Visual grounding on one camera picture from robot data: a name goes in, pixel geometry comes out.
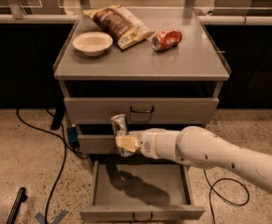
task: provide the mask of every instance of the blue tape on floor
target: blue tape on floor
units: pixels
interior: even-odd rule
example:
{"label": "blue tape on floor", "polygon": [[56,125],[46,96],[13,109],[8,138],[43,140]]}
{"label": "blue tape on floor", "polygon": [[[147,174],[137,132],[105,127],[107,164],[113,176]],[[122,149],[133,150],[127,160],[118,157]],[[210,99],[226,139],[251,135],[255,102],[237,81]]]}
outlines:
{"label": "blue tape on floor", "polygon": [[[51,222],[51,224],[59,224],[68,213],[68,211],[63,210],[60,215]],[[45,219],[41,213],[37,213],[35,218],[39,224],[45,224]]]}

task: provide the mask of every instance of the speckled floor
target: speckled floor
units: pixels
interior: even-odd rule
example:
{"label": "speckled floor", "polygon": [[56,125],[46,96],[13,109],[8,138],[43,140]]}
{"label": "speckled floor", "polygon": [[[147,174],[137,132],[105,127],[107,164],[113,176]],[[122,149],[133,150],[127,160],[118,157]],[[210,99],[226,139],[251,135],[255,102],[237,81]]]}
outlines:
{"label": "speckled floor", "polygon": [[[28,123],[50,130],[51,116],[45,110],[23,109],[20,114]],[[272,110],[219,109],[207,129],[238,146],[272,155]],[[41,223],[36,215],[44,216],[63,156],[64,145],[59,138],[22,124],[14,109],[0,109],[0,223],[7,222],[20,187],[26,187],[28,199],[21,205],[16,223]],[[191,167],[189,177],[194,203],[205,206],[206,212],[199,220],[174,223],[212,223],[209,186],[203,171]],[[232,177],[245,184],[251,199],[243,207],[234,207],[212,195],[217,223],[272,223],[271,195],[221,168],[208,170],[211,183],[222,177]],[[49,222],[66,211],[60,223],[82,223],[79,209],[88,205],[91,181],[88,162],[68,152],[64,172],[50,201]],[[217,189],[235,202],[246,198],[244,190],[234,183],[221,183]]]}

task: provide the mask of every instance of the power cord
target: power cord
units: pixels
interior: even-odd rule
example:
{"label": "power cord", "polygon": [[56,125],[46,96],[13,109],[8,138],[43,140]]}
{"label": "power cord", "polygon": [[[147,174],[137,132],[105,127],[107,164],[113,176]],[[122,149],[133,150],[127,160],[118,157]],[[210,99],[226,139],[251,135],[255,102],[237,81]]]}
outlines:
{"label": "power cord", "polygon": [[38,128],[38,127],[36,127],[36,126],[34,126],[34,125],[31,125],[31,124],[27,123],[26,121],[24,121],[24,120],[21,118],[21,116],[20,116],[20,109],[19,109],[19,108],[17,108],[17,110],[16,110],[16,115],[17,115],[18,119],[19,119],[22,123],[24,123],[25,125],[27,125],[28,127],[33,128],[33,129],[36,129],[36,130],[41,131],[41,132],[44,132],[44,133],[51,134],[51,135],[53,135],[53,136],[56,136],[56,137],[60,138],[60,139],[62,140],[63,144],[64,144],[64,157],[63,157],[61,169],[60,169],[59,174],[57,175],[57,177],[56,177],[56,179],[55,179],[55,181],[54,181],[54,183],[53,183],[53,186],[52,186],[52,188],[51,188],[50,195],[49,195],[49,198],[48,198],[48,200],[47,200],[46,207],[45,207],[44,221],[45,221],[45,224],[48,224],[49,222],[47,221],[47,216],[48,216],[48,211],[49,211],[49,206],[50,206],[50,200],[51,200],[52,194],[53,194],[53,192],[54,192],[54,190],[55,190],[55,187],[57,186],[57,183],[58,183],[58,181],[59,181],[59,179],[60,179],[60,177],[61,177],[61,174],[62,174],[62,172],[63,172],[64,164],[65,164],[65,162],[66,162],[67,149],[69,148],[69,150],[71,150],[77,157],[79,157],[79,158],[81,158],[81,159],[86,159],[86,157],[79,156],[79,154],[77,154],[77,153],[73,150],[73,148],[71,148],[70,145],[67,144],[67,142],[65,141],[65,138],[64,138],[64,126],[63,126],[63,124],[61,124],[61,127],[62,127],[62,135],[63,135],[63,136],[61,136],[61,135],[59,135],[59,134],[56,134],[56,133],[53,133],[53,132],[50,132],[50,131],[47,131],[47,130]]}
{"label": "power cord", "polygon": [[[246,186],[243,185],[241,182],[239,182],[239,181],[237,181],[237,180],[235,180],[233,178],[220,178],[214,184],[210,184],[210,182],[208,180],[208,176],[207,176],[206,170],[204,170],[204,176],[205,176],[205,179],[206,179],[206,181],[208,182],[208,184],[210,186],[210,191],[209,191],[209,205],[210,205],[210,211],[211,211],[211,215],[212,215],[213,224],[216,224],[216,218],[215,218],[215,214],[214,214],[214,210],[213,210],[213,206],[212,206],[212,202],[211,202],[211,193],[212,193],[212,191],[214,193],[216,193],[223,201],[225,201],[225,202],[227,202],[227,203],[229,203],[229,204],[231,204],[233,206],[236,206],[236,207],[244,206],[244,205],[246,205],[249,202],[249,200],[250,200],[250,193],[249,193],[248,189],[246,188]],[[217,190],[214,189],[214,187],[218,183],[220,183],[222,181],[232,181],[232,182],[236,182],[237,184],[239,184],[246,191],[246,193],[247,193],[247,200],[244,203],[233,203],[233,202],[227,200],[226,198],[224,198]]]}

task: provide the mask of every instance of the black cabinet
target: black cabinet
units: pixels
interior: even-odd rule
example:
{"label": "black cabinet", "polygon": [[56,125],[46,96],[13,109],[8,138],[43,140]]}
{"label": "black cabinet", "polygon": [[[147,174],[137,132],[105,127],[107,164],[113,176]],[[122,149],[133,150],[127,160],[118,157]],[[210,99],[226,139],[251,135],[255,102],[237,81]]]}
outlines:
{"label": "black cabinet", "polygon": [[231,67],[220,107],[272,108],[272,26],[206,25]]}
{"label": "black cabinet", "polygon": [[0,107],[57,106],[52,66],[73,24],[0,24]]}

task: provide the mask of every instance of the brown snack bag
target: brown snack bag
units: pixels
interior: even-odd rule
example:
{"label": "brown snack bag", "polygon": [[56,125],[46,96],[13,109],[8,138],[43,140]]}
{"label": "brown snack bag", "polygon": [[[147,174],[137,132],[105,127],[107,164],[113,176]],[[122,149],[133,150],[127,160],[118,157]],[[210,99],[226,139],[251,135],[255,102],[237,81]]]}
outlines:
{"label": "brown snack bag", "polygon": [[121,49],[127,49],[154,33],[127,8],[120,5],[84,10],[83,13],[108,33]]}

